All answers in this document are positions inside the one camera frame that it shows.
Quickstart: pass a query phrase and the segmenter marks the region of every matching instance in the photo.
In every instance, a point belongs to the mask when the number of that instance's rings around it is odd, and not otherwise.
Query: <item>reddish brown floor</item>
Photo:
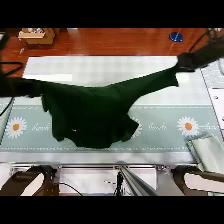
[[[61,29],[50,46],[27,45],[17,38],[18,30],[8,29],[10,40],[2,52],[4,61],[24,64],[30,56],[66,55],[161,55],[177,56],[186,52],[205,32],[205,28],[78,28]],[[171,32],[180,31],[184,41],[169,39]],[[197,47],[203,46],[202,40]],[[11,69],[4,66],[4,71]],[[22,76],[23,71],[14,76]]]

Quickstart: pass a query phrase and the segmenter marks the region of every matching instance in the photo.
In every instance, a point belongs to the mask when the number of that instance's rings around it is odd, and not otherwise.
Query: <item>yellow flower center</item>
[[[12,126],[12,129],[13,129],[13,131],[17,131],[17,130],[19,130],[19,124],[14,124],[13,126]]]
[[[190,124],[190,123],[186,123],[186,124],[185,124],[185,128],[186,128],[187,130],[192,130],[192,124]]]

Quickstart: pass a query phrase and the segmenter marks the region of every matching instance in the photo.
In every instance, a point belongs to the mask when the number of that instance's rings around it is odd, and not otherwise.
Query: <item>blue round object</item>
[[[179,32],[172,32],[170,34],[170,40],[174,42],[182,42],[184,39],[183,35]]]

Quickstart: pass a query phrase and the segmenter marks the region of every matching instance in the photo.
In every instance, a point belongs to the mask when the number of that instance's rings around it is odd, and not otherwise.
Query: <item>green garment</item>
[[[127,114],[132,104],[145,94],[178,86],[175,74],[176,66],[105,87],[41,82],[43,109],[52,116],[54,138],[87,148],[129,140],[139,125]]]

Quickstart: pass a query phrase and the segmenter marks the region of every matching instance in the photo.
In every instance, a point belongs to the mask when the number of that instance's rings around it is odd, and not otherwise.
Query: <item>white flower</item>
[[[179,127],[179,131],[182,131],[182,135],[185,136],[193,136],[199,133],[199,127],[194,118],[186,116],[182,117],[181,119],[179,119],[177,127]]]
[[[18,136],[23,134],[23,131],[25,131],[27,128],[26,121],[22,119],[21,117],[15,117],[14,119],[11,119],[10,122],[8,122],[6,126],[6,135],[8,135],[8,138],[17,138]]]
[[[139,125],[135,131],[135,133],[132,135],[131,138],[136,138],[137,136],[139,136],[142,132],[142,125],[140,123],[140,121],[137,118],[132,117],[132,120],[136,121]]]

